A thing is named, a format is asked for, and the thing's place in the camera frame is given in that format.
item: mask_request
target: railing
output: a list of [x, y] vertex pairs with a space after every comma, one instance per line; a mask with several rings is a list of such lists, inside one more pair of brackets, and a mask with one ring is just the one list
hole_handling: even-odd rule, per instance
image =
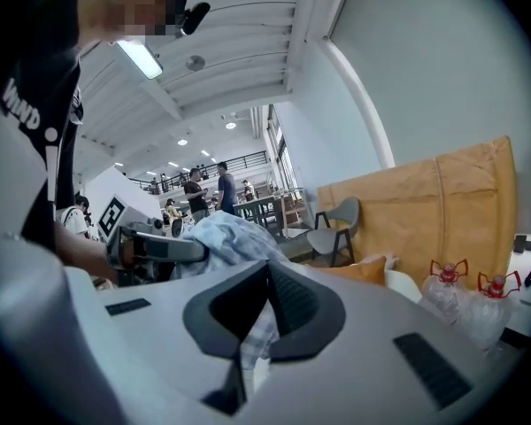
[[[242, 156], [241, 158], [234, 158], [227, 160], [228, 172], [239, 172], [240, 170], [245, 170], [246, 168], [251, 168], [253, 166], [262, 166], [267, 164], [267, 156], [265, 151], [255, 152], [254, 154], [249, 154], [248, 156]], [[217, 164], [211, 166], [200, 167], [201, 175], [203, 180], [208, 180], [210, 178], [218, 178], [219, 169]], [[189, 180], [189, 174], [178, 174], [171, 178], [167, 178], [161, 182], [149, 182], [142, 180], [133, 180], [141, 189], [145, 190], [151, 195], [165, 194], [172, 190], [181, 189], [183, 185]]]

